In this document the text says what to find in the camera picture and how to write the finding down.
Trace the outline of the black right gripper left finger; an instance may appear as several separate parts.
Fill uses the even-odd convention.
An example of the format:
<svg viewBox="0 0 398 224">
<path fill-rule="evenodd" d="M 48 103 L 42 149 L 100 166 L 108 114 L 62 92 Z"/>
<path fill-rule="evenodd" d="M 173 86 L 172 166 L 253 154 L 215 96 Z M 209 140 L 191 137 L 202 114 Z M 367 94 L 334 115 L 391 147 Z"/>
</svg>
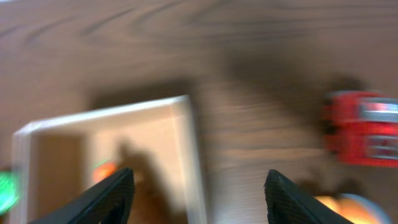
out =
<svg viewBox="0 0 398 224">
<path fill-rule="evenodd" d="M 31 224 L 126 224 L 134 191 L 133 170 L 125 167 Z"/>
</svg>

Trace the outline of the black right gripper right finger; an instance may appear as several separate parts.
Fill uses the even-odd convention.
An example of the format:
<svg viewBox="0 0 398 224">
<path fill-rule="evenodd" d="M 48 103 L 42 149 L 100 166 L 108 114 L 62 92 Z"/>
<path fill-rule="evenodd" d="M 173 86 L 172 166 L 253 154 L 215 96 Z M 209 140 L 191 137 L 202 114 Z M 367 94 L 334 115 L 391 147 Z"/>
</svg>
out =
<svg viewBox="0 0 398 224">
<path fill-rule="evenodd" d="M 352 224 L 275 169 L 264 184 L 269 224 Z"/>
</svg>

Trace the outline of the orange rubber duck toy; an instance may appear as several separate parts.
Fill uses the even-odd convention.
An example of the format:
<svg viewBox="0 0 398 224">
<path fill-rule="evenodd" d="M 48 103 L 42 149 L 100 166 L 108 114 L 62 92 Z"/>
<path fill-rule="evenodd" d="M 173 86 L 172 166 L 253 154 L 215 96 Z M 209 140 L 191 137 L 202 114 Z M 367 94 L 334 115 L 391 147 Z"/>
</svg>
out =
<svg viewBox="0 0 398 224">
<path fill-rule="evenodd" d="M 315 198 L 354 224 L 392 224 L 388 214 L 376 203 L 356 194 L 315 196 Z"/>
</svg>

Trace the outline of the red toy car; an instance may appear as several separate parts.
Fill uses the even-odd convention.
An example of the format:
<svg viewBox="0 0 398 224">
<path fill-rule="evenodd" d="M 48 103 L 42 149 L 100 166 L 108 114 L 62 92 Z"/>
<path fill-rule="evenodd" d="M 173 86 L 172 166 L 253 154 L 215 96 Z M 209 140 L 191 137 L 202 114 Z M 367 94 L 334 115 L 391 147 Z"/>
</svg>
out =
<svg viewBox="0 0 398 224">
<path fill-rule="evenodd" d="M 343 163 L 397 167 L 397 100 L 377 91 L 341 90 L 322 105 L 325 148 Z"/>
</svg>

